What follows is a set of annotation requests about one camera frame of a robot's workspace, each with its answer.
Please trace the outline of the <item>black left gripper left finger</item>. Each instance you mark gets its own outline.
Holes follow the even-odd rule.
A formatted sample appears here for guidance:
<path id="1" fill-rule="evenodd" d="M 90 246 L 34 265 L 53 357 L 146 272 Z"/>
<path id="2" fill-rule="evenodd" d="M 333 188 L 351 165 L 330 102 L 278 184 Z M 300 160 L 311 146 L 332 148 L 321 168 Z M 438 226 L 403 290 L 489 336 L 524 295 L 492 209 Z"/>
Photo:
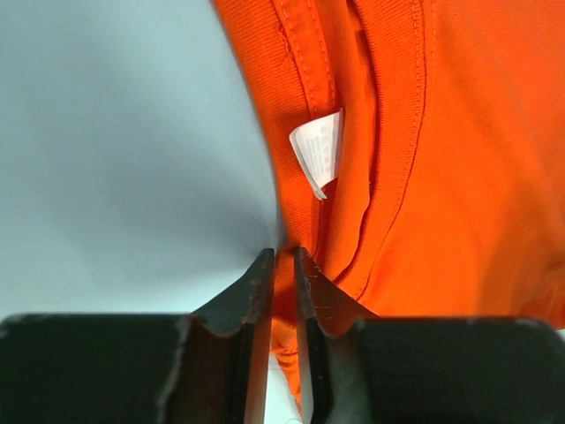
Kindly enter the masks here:
<path id="1" fill-rule="evenodd" d="M 4 423 L 261 423 L 275 253 L 189 314 L 1 323 Z"/>

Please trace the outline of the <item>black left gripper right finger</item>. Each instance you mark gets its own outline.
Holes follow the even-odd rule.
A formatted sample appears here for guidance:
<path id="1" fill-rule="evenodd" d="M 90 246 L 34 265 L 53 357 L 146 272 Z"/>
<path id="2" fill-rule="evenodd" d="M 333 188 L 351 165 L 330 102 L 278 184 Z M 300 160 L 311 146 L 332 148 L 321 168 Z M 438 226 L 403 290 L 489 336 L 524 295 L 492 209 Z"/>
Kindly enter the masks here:
<path id="1" fill-rule="evenodd" d="M 530 317 L 380 317 L 294 251 L 306 423 L 561 423 L 564 342 Z"/>

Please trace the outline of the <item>orange t shirt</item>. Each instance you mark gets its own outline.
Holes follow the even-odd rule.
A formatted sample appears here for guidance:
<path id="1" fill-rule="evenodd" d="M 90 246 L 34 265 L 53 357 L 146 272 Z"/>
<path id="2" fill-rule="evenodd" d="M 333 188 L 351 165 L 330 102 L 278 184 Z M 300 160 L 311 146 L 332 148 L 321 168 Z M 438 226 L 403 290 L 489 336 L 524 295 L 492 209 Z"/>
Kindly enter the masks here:
<path id="1" fill-rule="evenodd" d="M 275 168 L 272 349 L 298 404 L 296 246 L 379 315 L 563 327 L 563 2 L 215 8 Z"/>

